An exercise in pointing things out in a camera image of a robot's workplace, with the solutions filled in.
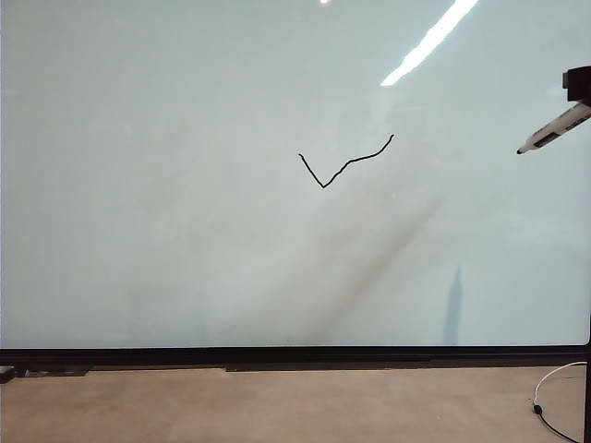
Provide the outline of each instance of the floor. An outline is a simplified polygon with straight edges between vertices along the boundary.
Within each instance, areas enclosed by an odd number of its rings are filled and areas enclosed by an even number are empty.
[[[2,441],[560,442],[531,411],[551,368],[227,373],[90,372],[2,387]],[[540,391],[548,419],[583,438],[585,369]]]

